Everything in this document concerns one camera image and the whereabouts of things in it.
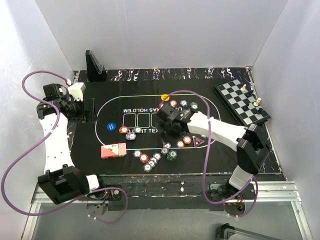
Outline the red chips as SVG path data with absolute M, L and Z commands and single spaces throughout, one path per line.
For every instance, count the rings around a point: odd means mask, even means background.
M 122 126 L 122 127 L 119 128 L 119 133 L 120 134 L 127 134 L 128 132 L 129 132 L 129 129 L 126 126 Z
M 170 105 L 171 105 L 172 107 L 174 107 L 174 108 L 177 106 L 177 104 L 178 104 L 178 103 L 177 103 L 176 100 L 171 100 L 171 101 L 170 101 Z
M 178 148 L 183 148 L 183 147 L 185 147 L 186 145 L 190 145 L 191 142 L 192 142 L 191 137 L 186 135 L 186 136 L 184 136 L 184 137 L 182 138 L 182 140 L 178 140 L 177 143 L 176 143 L 176 145 L 177 145 Z

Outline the green chips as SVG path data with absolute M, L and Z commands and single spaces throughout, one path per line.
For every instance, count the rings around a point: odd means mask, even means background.
M 198 109 L 198 104 L 196 102 L 191 102 L 190 103 L 190 108 L 193 110 L 197 110 Z

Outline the black triangular dealer button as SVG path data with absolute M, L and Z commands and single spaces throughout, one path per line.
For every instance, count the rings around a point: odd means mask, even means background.
M 196 136 L 192 137 L 192 141 L 193 141 L 194 148 L 198 148 L 199 146 L 201 146 L 205 142 L 203 139 L 198 138 Z

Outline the green poker chip stack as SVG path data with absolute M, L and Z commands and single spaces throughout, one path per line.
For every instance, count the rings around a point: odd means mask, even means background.
M 178 156 L 178 153 L 175 150 L 170 150 L 166 155 L 166 159 L 169 162 L 173 162 L 176 160 L 177 156 Z

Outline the red playing card deck box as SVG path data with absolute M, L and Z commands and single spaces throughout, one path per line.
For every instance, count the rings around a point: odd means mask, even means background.
M 102 145 L 100 148 L 101 159 L 124 157 L 126 154 L 127 144 L 125 142 Z

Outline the red poker chip stack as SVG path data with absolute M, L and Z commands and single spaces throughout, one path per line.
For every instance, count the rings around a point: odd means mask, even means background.
M 146 163 L 149 161 L 149 157 L 148 157 L 147 154 L 142 153 L 142 154 L 140 155 L 140 157 L 139 157 L 139 160 L 140 160 L 141 163 L 146 164 Z

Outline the blue poker chip stack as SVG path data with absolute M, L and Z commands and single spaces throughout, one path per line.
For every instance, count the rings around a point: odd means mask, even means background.
M 153 156 L 148 160 L 148 162 L 143 166 L 143 170 L 145 172 L 150 172 L 156 166 L 161 157 L 162 156 L 160 153 L 154 153 Z

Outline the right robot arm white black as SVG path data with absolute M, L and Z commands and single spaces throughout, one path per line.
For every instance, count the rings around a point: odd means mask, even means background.
M 232 199 L 243 195 L 245 184 L 260 172 L 271 152 L 268 134 L 256 124 L 233 125 L 191 108 L 178 110 L 169 103 L 161 104 L 156 115 L 161 135 L 204 135 L 236 152 L 237 166 L 225 184 L 227 195 Z

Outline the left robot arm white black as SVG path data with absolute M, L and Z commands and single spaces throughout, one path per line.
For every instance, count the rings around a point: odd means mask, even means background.
M 84 98 L 85 88 L 83 82 L 68 88 L 58 83 L 45 85 L 45 97 L 36 107 L 43 133 L 50 135 L 45 140 L 44 173 L 37 182 L 56 205 L 87 194 L 101 200 L 107 193 L 99 176 L 81 172 L 70 154 L 68 124 L 95 123 L 98 119 L 94 98 Z

